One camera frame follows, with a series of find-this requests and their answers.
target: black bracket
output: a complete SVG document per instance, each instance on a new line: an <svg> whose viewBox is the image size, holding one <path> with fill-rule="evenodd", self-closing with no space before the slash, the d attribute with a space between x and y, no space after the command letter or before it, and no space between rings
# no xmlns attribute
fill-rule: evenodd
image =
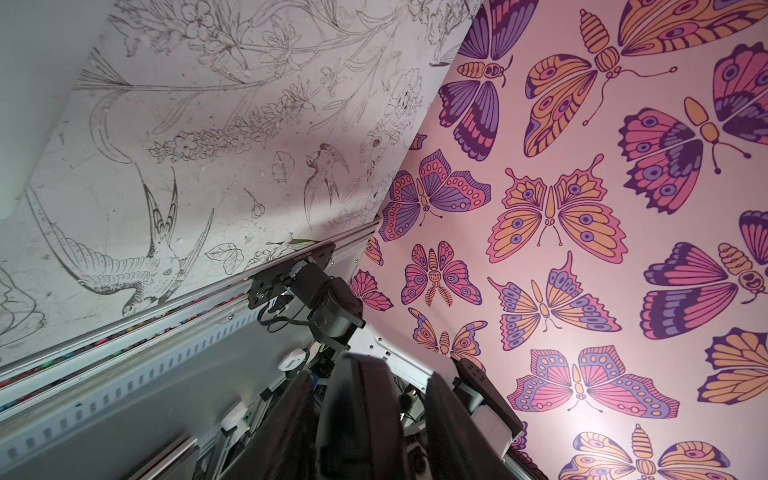
<svg viewBox="0 0 768 480"><path fill-rule="evenodd" d="M291 257L284 257L277 265L273 265L255 274L250 291L248 292L248 308L253 310L285 292L286 285L290 281L288 274L296 263L301 260L311 258L311 261L324 270L331 261L331 256L335 249L336 245L333 242L328 242L309 251L297 253Z"/></svg>

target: pink butterfly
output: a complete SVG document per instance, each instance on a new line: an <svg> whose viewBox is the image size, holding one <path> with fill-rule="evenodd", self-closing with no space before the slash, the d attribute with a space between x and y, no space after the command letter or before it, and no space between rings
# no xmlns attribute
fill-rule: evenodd
<svg viewBox="0 0 768 480"><path fill-rule="evenodd" d="M580 400L587 402L587 395L609 409L646 419L673 419L680 405L677 400L661 395L653 380L626 373L612 345L583 349L578 367L572 368L557 350L531 350L531 373L518 379L518 388L507 397L515 410L556 409L574 392L577 400L568 411Z"/></svg>
<svg viewBox="0 0 768 480"><path fill-rule="evenodd" d="M467 265L461 260L453 260L453 249L445 240L440 242L437 250L438 254L435 255L435 251L430 248L427 260L424 247L420 243L413 247L411 258L415 264L410 263L406 266L406 286L401 293L402 304L408 305L427 290L424 295L427 306L432 306L435 293L440 293L448 306L453 305L451 292L441 283L444 280L453 293L470 303L480 305L482 303L480 290L469 282ZM428 289L427 280L432 282Z"/></svg>
<svg viewBox="0 0 768 480"><path fill-rule="evenodd" d="M448 332L443 332L438 343L435 329L432 328L427 317L414 308L409 308L408 311L418 320L416 328L413 330L413 339L419 345L434 353L442 353L443 355L450 353L451 358L457 362L461 359L467 359L485 371L485 367L477 359L477 356L480 355L480 345L475 340L475 332L485 328L488 322L467 323L453 337L453 343L451 343Z"/></svg>
<svg viewBox="0 0 768 480"><path fill-rule="evenodd" d="M379 286L376 284L376 278L369 272L362 270L357 271L357 275L349 282L349 289L352 290L352 294L361 299L367 306L379 312L384 312L393 307L392 302L381 292L376 289Z"/></svg>

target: wire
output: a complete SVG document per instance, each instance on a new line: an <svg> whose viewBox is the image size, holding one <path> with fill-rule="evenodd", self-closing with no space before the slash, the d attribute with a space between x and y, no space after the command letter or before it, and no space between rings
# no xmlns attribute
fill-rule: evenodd
<svg viewBox="0 0 768 480"><path fill-rule="evenodd" d="M308 326L310 324L309 322L304 322L302 320L295 319L302 311L304 311L304 309L306 308L306 305L302 305L299 311L296 312L296 314L291 318L288 318L287 316L276 316L269 320L262 320L261 318L264 316L264 313L266 312L266 309L268 307L269 307L269 304L265 305L264 308L259 310L259 315L256 317L256 321L259 323L259 325L265 326L266 331L269 333L279 332L280 330L285 328L286 325L288 325L289 323L291 325L298 325L298 326ZM270 325L273 325L274 323L278 323L278 322L285 322L285 323L275 330L270 330Z"/></svg>

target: pink wall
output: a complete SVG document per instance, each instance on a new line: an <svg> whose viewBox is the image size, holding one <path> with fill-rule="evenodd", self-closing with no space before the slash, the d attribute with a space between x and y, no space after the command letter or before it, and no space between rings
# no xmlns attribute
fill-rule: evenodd
<svg viewBox="0 0 768 480"><path fill-rule="evenodd" d="M491 3L353 279L366 315L481 363L550 478L764 478L768 5Z"/></svg>

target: line drawing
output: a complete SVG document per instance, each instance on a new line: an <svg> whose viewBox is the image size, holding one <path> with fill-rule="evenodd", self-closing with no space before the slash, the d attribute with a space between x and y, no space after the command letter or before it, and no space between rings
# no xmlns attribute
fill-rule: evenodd
<svg viewBox="0 0 768 480"><path fill-rule="evenodd" d="M56 223L48 219L35 191L31 187L27 187L26 191L29 207L45 242L53 250L61 266L80 285L99 295L134 290L133 296L123 306L123 317L145 310L155 302L163 303L178 290L200 256L214 220L214 209L211 209L208 224L197 238L192 251L185 258L179 258L171 246L179 208L176 172L170 209L165 218L144 178L141 177L141 172L139 178L144 186L150 217L149 251L145 257L125 260L113 259L66 237Z"/></svg>
<svg viewBox="0 0 768 480"><path fill-rule="evenodd" d="M224 272L227 275L232 275L235 270L241 265L245 256L243 251L237 248L234 243L220 243L214 248L208 250L205 256L215 262L223 263Z"/></svg>
<svg viewBox="0 0 768 480"><path fill-rule="evenodd" d="M285 151L275 152L272 160L272 179L278 184L288 183L295 167L296 161L291 157L291 154Z"/></svg>
<svg viewBox="0 0 768 480"><path fill-rule="evenodd" d="M0 267L0 347L18 342L45 326L38 303Z"/></svg>
<svg viewBox="0 0 768 480"><path fill-rule="evenodd" d="M261 216L266 212L266 207L263 204L260 204L259 201L256 200L256 197L254 197L247 188L243 187L243 190L245 190L245 193L247 193L250 199L253 200L253 207L250 209L250 216L254 220L261 218Z"/></svg>
<svg viewBox="0 0 768 480"><path fill-rule="evenodd" d="M253 258L248 261L245 266L245 270L248 270L252 266L261 265L262 263L271 262L276 260L289 252L296 252L303 248L307 248L310 245L317 243L316 240L308 240L303 238L293 238L293 232L288 233L288 237L282 242L266 242L267 245L273 245L273 247L267 247L264 250L258 250L253 254Z"/></svg>
<svg viewBox="0 0 768 480"><path fill-rule="evenodd" d="M333 168L336 164L341 164L349 172L349 166L341 152L331 144L320 144L318 151L306 156L306 164L315 169L312 177L306 181L304 186L304 213L306 214L306 222L312 228L310 211L316 201L317 189L325 183L328 189L329 204L333 205L333 195L336 194L336 199L339 199L339 187L333 178Z"/></svg>

